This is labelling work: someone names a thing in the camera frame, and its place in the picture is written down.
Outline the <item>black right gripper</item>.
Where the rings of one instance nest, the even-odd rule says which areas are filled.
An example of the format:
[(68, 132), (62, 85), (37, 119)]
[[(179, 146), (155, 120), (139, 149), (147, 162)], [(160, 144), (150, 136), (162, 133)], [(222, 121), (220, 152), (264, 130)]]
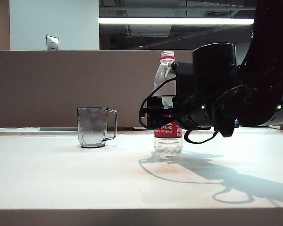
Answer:
[[(171, 116), (177, 124), (183, 129), (191, 129), (191, 120), (187, 116), (187, 106), (183, 103), (183, 97), (179, 96), (165, 96), (164, 104), (162, 104), (162, 97), (150, 97), (147, 101), (149, 109), (163, 110), (172, 109)], [(148, 129), (158, 129), (164, 126), (164, 116), (157, 112), (147, 113)]]

